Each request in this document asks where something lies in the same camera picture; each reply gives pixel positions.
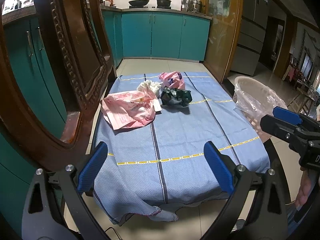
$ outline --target pink bag with purple print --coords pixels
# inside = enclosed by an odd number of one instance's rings
[[[161,73],[159,79],[163,82],[164,87],[186,89],[186,84],[180,72]]]

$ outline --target silver screw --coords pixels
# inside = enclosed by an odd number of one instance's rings
[[[238,168],[238,171],[241,171],[241,172],[246,170],[246,167],[244,165],[239,165],[237,168]]]
[[[42,172],[43,172],[43,169],[41,169],[41,168],[36,170],[36,174],[37,174],[37,175],[41,175]]]
[[[68,164],[68,165],[66,166],[66,171],[73,171],[74,168],[75,168],[75,167],[74,167],[72,164]]]
[[[269,170],[268,170],[268,173],[269,173],[271,176],[273,176],[273,175],[276,174],[276,171],[275,171],[274,169],[269,169]]]

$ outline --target gray refrigerator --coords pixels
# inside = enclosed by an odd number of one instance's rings
[[[268,0],[243,0],[242,20],[231,70],[253,76],[268,21]]]

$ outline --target pink plastic bag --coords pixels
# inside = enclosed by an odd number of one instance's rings
[[[178,71],[161,73],[159,75],[159,79],[163,82],[164,87],[167,86],[169,88],[186,89],[186,84],[184,83],[181,73]]]
[[[143,127],[152,122],[160,103],[152,90],[126,91],[107,95],[101,100],[104,118],[113,130]]]

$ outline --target faucet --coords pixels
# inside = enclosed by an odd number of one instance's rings
[[[17,9],[20,9],[21,8],[21,2],[20,2],[20,0],[17,0],[17,2],[18,2],[18,8]]]

